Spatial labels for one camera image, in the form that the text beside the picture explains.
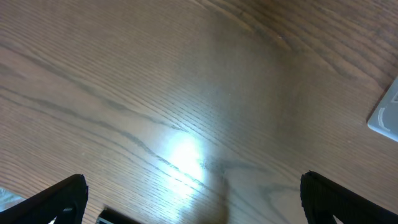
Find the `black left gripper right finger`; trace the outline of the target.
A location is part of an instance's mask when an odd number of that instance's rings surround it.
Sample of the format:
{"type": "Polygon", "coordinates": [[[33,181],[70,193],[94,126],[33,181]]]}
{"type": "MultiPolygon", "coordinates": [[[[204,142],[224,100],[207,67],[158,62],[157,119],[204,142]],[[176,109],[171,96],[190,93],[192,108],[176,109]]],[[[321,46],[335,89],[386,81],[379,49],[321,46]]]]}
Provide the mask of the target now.
{"type": "Polygon", "coordinates": [[[314,171],[301,176],[300,199],[309,224],[397,224],[397,214],[314,171]]]}

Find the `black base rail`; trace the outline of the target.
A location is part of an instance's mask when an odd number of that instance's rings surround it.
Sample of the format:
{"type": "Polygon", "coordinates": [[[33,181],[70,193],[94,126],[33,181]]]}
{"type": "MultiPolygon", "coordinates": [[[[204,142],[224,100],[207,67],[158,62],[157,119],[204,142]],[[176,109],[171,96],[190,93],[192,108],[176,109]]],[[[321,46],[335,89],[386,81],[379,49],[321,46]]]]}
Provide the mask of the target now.
{"type": "Polygon", "coordinates": [[[97,217],[96,224],[140,224],[138,221],[113,209],[105,208],[97,217]]]}

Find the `clear plastic container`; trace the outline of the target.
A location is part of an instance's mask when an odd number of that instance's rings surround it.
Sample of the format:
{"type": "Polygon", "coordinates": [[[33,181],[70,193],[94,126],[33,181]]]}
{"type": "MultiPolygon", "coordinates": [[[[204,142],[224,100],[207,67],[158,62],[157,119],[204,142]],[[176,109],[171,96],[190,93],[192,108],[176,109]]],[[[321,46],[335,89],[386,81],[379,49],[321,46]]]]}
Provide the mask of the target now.
{"type": "Polygon", "coordinates": [[[397,141],[397,78],[390,84],[368,119],[373,131],[397,141]]]}

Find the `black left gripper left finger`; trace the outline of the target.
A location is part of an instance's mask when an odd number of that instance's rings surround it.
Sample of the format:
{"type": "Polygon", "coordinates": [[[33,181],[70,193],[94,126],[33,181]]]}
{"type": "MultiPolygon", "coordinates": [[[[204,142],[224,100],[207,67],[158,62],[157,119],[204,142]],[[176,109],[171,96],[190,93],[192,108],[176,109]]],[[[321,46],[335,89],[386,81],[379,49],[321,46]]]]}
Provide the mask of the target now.
{"type": "Polygon", "coordinates": [[[1,223],[81,224],[87,201],[85,176],[74,174],[1,212],[1,223]]]}

